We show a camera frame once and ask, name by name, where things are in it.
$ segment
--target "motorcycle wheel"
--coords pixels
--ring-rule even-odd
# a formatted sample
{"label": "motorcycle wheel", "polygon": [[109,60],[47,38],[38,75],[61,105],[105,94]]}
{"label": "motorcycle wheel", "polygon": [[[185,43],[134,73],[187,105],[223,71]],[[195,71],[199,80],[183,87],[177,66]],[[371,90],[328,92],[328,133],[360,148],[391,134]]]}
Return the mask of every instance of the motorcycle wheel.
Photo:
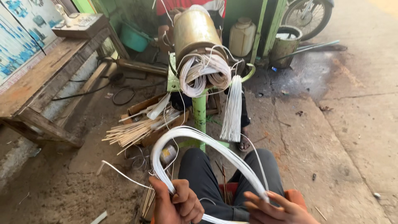
{"label": "motorcycle wheel", "polygon": [[[303,37],[301,41],[306,41],[318,35],[328,24],[330,16],[332,15],[333,6],[327,0],[314,0],[313,6],[310,10],[312,13],[307,13],[304,19],[300,18],[301,12],[305,9],[306,4],[309,0],[296,0],[289,5],[283,18],[282,25],[290,25],[299,28],[303,32]],[[322,18],[319,18],[320,10],[323,10]],[[312,20],[316,18],[320,22],[315,24],[315,28],[311,29]]]}

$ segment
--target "teal plastic tub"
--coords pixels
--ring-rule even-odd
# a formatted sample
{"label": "teal plastic tub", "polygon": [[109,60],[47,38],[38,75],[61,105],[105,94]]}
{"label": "teal plastic tub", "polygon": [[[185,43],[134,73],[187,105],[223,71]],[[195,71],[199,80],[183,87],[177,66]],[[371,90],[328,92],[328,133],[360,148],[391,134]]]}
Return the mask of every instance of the teal plastic tub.
{"label": "teal plastic tub", "polygon": [[152,40],[146,33],[139,31],[137,28],[129,24],[122,24],[122,31],[120,33],[120,41],[129,48],[143,52]]}

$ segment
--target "bundle of white wire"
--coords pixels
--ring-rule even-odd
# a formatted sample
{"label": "bundle of white wire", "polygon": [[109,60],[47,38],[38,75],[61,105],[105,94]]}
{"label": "bundle of white wire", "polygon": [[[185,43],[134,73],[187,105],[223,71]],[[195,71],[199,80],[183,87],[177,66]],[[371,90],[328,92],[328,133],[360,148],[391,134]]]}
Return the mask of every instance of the bundle of white wire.
{"label": "bundle of white wire", "polygon": [[193,53],[187,54],[184,58],[188,56],[192,57],[182,65],[179,73],[179,84],[183,93],[189,97],[201,96],[206,86],[206,76],[217,88],[225,90],[228,87],[231,81],[231,68],[222,57],[211,53]]}
{"label": "bundle of white wire", "polygon": [[242,115],[242,78],[235,75],[229,88],[226,102],[224,121],[220,138],[239,142],[240,141],[240,117]]}
{"label": "bundle of white wire", "polygon": [[[261,170],[261,171],[263,174],[265,189],[264,189],[263,185],[261,184],[261,181],[258,179],[256,174],[254,173],[254,171],[238,155],[236,155],[231,150],[229,150],[227,147],[221,145],[219,142],[212,139],[208,135],[206,135],[194,128],[188,127],[188,126],[178,126],[178,127],[170,129],[170,131],[168,131],[162,137],[159,138],[159,140],[155,143],[155,145],[152,148],[152,154],[151,154],[152,168],[155,172],[156,177],[158,177],[161,181],[163,181],[167,185],[167,188],[169,189],[169,192],[172,195],[176,193],[176,190],[175,190],[172,182],[170,181],[169,177],[167,176],[166,172],[164,171],[162,164],[160,163],[160,154],[162,153],[162,149],[164,148],[164,146],[172,138],[175,138],[175,137],[192,137],[192,138],[198,139],[200,141],[203,141],[206,144],[210,145],[211,147],[215,148],[219,153],[221,153],[223,156],[225,156],[237,169],[239,169],[239,171],[252,184],[254,189],[259,194],[260,198],[265,200],[266,202],[269,202],[269,198],[265,192],[265,190],[268,190],[268,184],[267,184],[267,180],[265,178],[263,170]],[[261,161],[258,157],[258,154],[257,154],[257,158],[260,163],[260,167],[262,168]],[[214,218],[214,217],[206,215],[206,214],[203,215],[202,219],[205,221],[211,222],[211,223],[215,223],[215,224],[233,224],[233,222]]]}

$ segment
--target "motorcycle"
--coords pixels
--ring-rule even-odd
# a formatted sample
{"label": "motorcycle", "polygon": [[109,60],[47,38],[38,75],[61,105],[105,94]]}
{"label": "motorcycle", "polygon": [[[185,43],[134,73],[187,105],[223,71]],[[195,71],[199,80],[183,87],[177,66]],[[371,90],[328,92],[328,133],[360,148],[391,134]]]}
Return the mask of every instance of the motorcycle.
{"label": "motorcycle", "polygon": [[318,35],[328,24],[334,0],[288,0],[288,9],[283,18],[282,25],[299,28],[306,41]]}

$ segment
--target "white plastic jug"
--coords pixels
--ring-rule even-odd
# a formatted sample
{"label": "white plastic jug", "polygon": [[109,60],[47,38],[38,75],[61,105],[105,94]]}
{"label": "white plastic jug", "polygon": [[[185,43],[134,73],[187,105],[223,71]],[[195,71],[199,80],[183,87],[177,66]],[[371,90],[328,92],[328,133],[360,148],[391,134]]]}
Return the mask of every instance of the white plastic jug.
{"label": "white plastic jug", "polygon": [[256,26],[250,18],[242,17],[234,24],[229,36],[229,50],[238,57],[245,57],[252,49]]}

